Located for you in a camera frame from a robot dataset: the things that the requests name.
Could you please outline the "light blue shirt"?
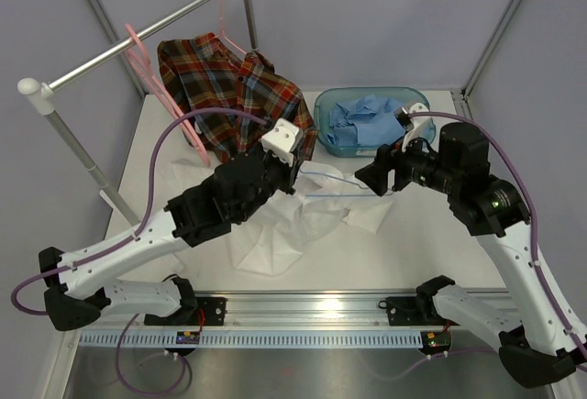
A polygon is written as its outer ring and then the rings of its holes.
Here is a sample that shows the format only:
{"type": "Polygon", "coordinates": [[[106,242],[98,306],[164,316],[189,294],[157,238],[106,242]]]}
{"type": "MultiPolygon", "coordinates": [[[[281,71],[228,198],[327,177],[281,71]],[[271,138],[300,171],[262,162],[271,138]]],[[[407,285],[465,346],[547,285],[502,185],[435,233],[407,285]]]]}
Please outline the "light blue shirt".
{"type": "Polygon", "coordinates": [[[394,112],[403,103],[374,94],[337,102],[329,112],[327,140],[337,147],[379,147],[405,133],[394,112]]]}

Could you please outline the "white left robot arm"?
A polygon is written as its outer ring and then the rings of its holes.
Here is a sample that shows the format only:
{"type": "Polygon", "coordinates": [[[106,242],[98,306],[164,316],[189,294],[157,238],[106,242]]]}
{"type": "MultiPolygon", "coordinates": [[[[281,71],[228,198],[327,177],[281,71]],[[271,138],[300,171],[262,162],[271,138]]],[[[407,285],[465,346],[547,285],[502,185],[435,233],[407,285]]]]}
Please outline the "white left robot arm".
{"type": "Polygon", "coordinates": [[[45,274],[44,303],[52,325],[70,331],[110,315],[142,315],[148,326],[189,324],[198,301],[187,279],[144,283],[123,281],[121,275],[230,233],[277,191],[293,194],[299,167],[295,156],[283,161],[271,151],[239,154],[171,199],[137,233],[75,252],[43,250],[39,267],[45,274]]]}

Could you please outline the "pink plastic hanger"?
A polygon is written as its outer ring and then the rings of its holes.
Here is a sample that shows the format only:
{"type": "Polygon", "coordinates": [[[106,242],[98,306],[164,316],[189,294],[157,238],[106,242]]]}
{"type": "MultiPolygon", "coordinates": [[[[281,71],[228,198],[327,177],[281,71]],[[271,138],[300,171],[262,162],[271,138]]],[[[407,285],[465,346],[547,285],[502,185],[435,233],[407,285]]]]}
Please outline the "pink plastic hanger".
{"type": "MultiPolygon", "coordinates": [[[[132,44],[132,46],[125,51],[125,55],[134,72],[148,87],[149,92],[157,97],[159,102],[163,105],[163,107],[172,116],[173,119],[182,117],[182,109],[176,104],[175,100],[167,92],[165,86],[153,71],[150,55],[138,37],[138,34],[129,24],[126,24],[125,28],[129,37],[131,38],[132,44]]],[[[182,129],[184,137],[197,152],[205,167],[210,167],[210,157],[205,150],[205,145],[194,129],[194,126],[189,122],[188,119],[186,119],[180,124],[180,128],[182,129]]]]}

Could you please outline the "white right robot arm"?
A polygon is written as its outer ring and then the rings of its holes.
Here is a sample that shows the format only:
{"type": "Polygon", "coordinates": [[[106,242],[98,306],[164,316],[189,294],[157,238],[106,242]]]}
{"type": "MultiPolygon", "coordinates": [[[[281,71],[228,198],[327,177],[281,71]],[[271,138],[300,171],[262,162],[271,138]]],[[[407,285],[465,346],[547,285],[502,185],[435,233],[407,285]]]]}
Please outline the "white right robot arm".
{"type": "Polygon", "coordinates": [[[544,260],[535,218],[521,189],[490,172],[489,136],[467,122],[446,124],[438,148],[423,138],[378,148],[355,176],[377,195],[414,183],[447,197],[452,215],[487,253],[519,314],[513,319],[438,276],[416,289],[424,322],[465,327],[499,356],[526,388],[559,382],[586,361],[586,326],[574,314],[544,260]]]}

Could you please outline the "white shirt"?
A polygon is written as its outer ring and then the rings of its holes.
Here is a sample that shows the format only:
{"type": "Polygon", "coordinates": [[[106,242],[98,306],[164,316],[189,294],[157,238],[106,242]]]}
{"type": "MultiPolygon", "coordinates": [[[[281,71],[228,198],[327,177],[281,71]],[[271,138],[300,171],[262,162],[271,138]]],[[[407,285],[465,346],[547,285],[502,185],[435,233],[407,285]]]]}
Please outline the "white shirt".
{"type": "Polygon", "coordinates": [[[276,192],[247,222],[232,227],[227,235],[227,250],[234,269],[281,275],[304,256],[311,242],[325,238],[342,224],[377,233],[393,204],[392,191],[382,197],[307,197],[319,186],[301,172],[327,172],[356,179],[332,165],[304,162],[294,195],[276,192]]]}

